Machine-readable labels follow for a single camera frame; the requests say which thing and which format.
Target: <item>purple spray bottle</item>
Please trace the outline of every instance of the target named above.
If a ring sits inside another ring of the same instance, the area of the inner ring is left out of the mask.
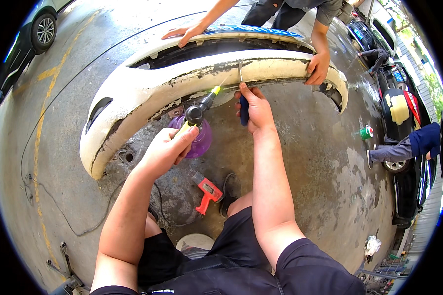
[[[192,105],[186,109],[185,115],[174,118],[170,123],[170,128],[180,129],[176,136],[189,129],[191,126],[199,128],[199,134],[192,142],[190,152],[186,158],[193,159],[202,156],[212,143],[212,129],[204,119],[204,114],[212,107],[213,99],[220,91],[220,86],[215,86],[210,93],[202,99],[199,105]]]

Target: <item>gray t-shirt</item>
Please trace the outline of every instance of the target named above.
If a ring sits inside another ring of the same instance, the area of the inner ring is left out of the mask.
[[[333,18],[341,9],[342,0],[284,0],[292,8],[308,12],[317,7],[316,19],[325,26],[330,26]]]

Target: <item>mechanic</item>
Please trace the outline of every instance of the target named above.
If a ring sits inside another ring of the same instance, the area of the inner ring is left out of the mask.
[[[440,125],[437,122],[410,133],[396,145],[376,145],[367,150],[367,164],[372,169],[374,162],[400,162],[425,155],[427,160],[440,153]]]
[[[191,127],[173,138],[177,129],[164,128],[131,171],[103,226],[92,295],[365,294],[359,278],[299,229],[271,107],[258,88],[241,83],[240,89],[249,102],[253,190],[240,197],[238,178],[228,175],[221,204],[228,219],[212,249],[190,260],[158,227],[154,210],[148,211],[154,181],[185,157],[198,135]]]
[[[368,70],[369,74],[377,73],[380,66],[384,65],[387,62],[389,54],[382,48],[372,49],[368,51],[364,51],[362,53],[358,53],[358,56],[366,56],[371,57],[376,60],[376,63]]]
[[[238,1],[218,0],[201,20],[189,26],[172,29],[162,38],[183,35],[183,38],[179,41],[179,47],[183,47],[190,38],[203,33],[209,25],[227,12],[228,9],[235,6]],[[319,85],[325,80],[330,65],[330,50],[326,32],[333,18],[340,11],[341,6],[342,0],[259,0],[251,6],[241,24],[261,27],[274,16],[276,11],[279,11],[272,23],[272,29],[286,31],[298,23],[310,9],[316,7],[316,19],[311,39],[317,54],[313,56],[308,65],[307,72],[313,74],[305,84]]]

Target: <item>black shorts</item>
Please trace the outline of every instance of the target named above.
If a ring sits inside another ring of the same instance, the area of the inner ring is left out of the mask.
[[[251,207],[230,216],[223,226],[210,255],[223,255],[241,267],[270,270],[271,266],[254,234]],[[171,280],[180,264],[190,261],[178,251],[166,230],[144,240],[144,250],[138,265],[138,285],[143,289]]]

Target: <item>leg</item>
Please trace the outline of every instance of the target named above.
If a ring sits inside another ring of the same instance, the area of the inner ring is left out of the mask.
[[[370,69],[371,73],[376,73],[379,69],[379,67],[382,65],[382,63],[386,60],[385,56],[380,56],[377,60],[374,66]]]
[[[160,233],[162,233],[162,230],[156,223],[156,218],[148,212],[148,216],[146,217],[146,228],[144,229],[144,238],[147,239]]]
[[[148,212],[144,233],[144,249],[138,264],[138,286],[147,289],[176,277],[177,267],[189,258],[178,251]]]
[[[253,204],[253,191],[237,199],[228,207],[228,218],[240,212],[242,209],[251,207]]]
[[[254,3],[241,22],[242,25],[261,27],[281,7],[284,0],[260,0]]]
[[[376,146],[376,150],[386,149],[386,148],[388,148],[388,147],[390,147],[390,145],[377,145],[377,146]]]
[[[287,31],[295,26],[305,15],[302,9],[292,8],[287,3],[283,3],[279,13],[272,24],[272,29],[281,29]]]
[[[228,208],[228,219],[207,256],[220,254],[241,267],[271,271],[271,265],[254,233],[251,203],[253,192],[233,202]]]
[[[400,162],[413,158],[410,140],[379,150],[370,150],[369,157],[374,162]]]
[[[368,51],[363,51],[361,53],[361,55],[363,56],[372,56],[373,54],[377,55],[376,49],[372,49],[372,50],[368,50]]]

